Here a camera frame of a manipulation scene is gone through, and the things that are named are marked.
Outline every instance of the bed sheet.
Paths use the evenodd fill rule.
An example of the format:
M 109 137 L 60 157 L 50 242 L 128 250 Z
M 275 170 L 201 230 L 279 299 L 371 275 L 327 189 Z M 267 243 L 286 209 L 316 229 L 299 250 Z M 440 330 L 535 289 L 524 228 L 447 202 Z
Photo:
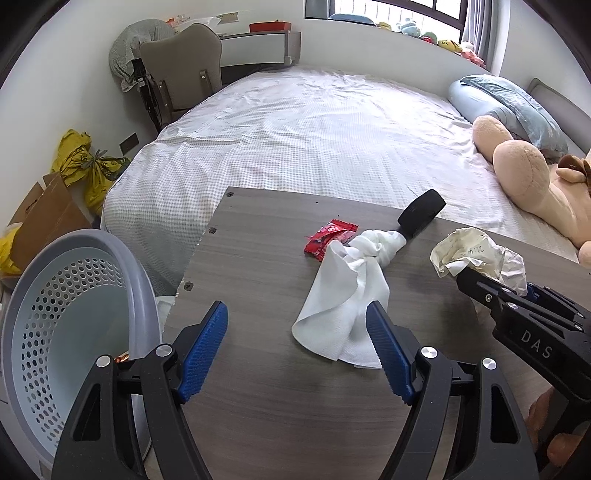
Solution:
M 511 203 L 448 101 L 392 81 L 293 67 L 232 84 L 138 153 L 106 197 L 103 228 L 157 294 L 173 294 L 228 186 L 397 208 L 436 189 L 442 218 L 577 261 L 568 239 Z

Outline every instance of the covered fan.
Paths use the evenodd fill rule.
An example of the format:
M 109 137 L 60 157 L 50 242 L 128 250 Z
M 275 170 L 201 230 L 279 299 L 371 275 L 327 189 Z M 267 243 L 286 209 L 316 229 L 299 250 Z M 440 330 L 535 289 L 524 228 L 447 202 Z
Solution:
M 139 58 L 139 46 L 147 41 L 163 40 L 173 35 L 174 30 L 170 25 L 155 18 L 131 24 L 121 32 L 109 52 L 111 72 L 122 79 L 121 90 L 128 92 L 138 83 L 133 75 L 132 60 Z

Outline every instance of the gray tabletop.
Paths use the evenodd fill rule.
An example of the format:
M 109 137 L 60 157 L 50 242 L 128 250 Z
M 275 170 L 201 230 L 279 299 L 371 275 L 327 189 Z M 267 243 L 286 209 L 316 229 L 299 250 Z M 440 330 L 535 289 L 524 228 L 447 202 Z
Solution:
M 409 408 L 382 371 L 332 362 L 291 335 L 319 263 L 306 236 L 333 218 L 392 230 L 400 210 L 297 193 L 230 188 L 197 247 L 170 312 L 164 339 L 199 322 L 215 300 L 228 306 L 228 332 L 199 395 L 183 410 L 214 480 L 377 479 Z M 384 269 L 388 314 L 448 358 L 494 358 L 523 412 L 547 383 L 480 325 L 468 297 L 429 261 L 436 243 L 464 225 L 436 219 Z M 579 265 L 491 234 L 520 253 L 528 281 L 591 307 L 590 273 Z M 193 284 L 191 290 L 185 284 Z M 451 449 L 457 399 L 431 476 L 441 478 Z M 154 455 L 147 471 L 158 478 Z

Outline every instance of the laundry basket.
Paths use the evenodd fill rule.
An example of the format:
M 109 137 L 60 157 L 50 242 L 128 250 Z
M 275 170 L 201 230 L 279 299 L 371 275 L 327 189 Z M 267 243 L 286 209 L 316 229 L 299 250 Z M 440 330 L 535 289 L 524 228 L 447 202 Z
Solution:
M 19 280 L 2 328 L 8 399 L 51 468 L 72 404 L 96 358 L 147 355 L 161 343 L 154 293 L 141 264 L 113 235 L 79 230 L 37 255 Z M 140 448 L 150 436 L 132 399 Z

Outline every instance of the red snack packet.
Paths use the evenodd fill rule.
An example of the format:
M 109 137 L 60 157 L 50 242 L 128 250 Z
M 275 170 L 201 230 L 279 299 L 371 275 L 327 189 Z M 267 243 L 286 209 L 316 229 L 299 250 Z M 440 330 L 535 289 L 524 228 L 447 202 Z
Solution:
M 354 223 L 333 219 L 314 235 L 306 237 L 310 242 L 304 248 L 304 252 L 313 254 L 318 261 L 322 262 L 326 247 L 332 240 L 338 240 L 342 244 L 345 244 L 355 236 L 358 228 L 359 225 L 355 225 Z

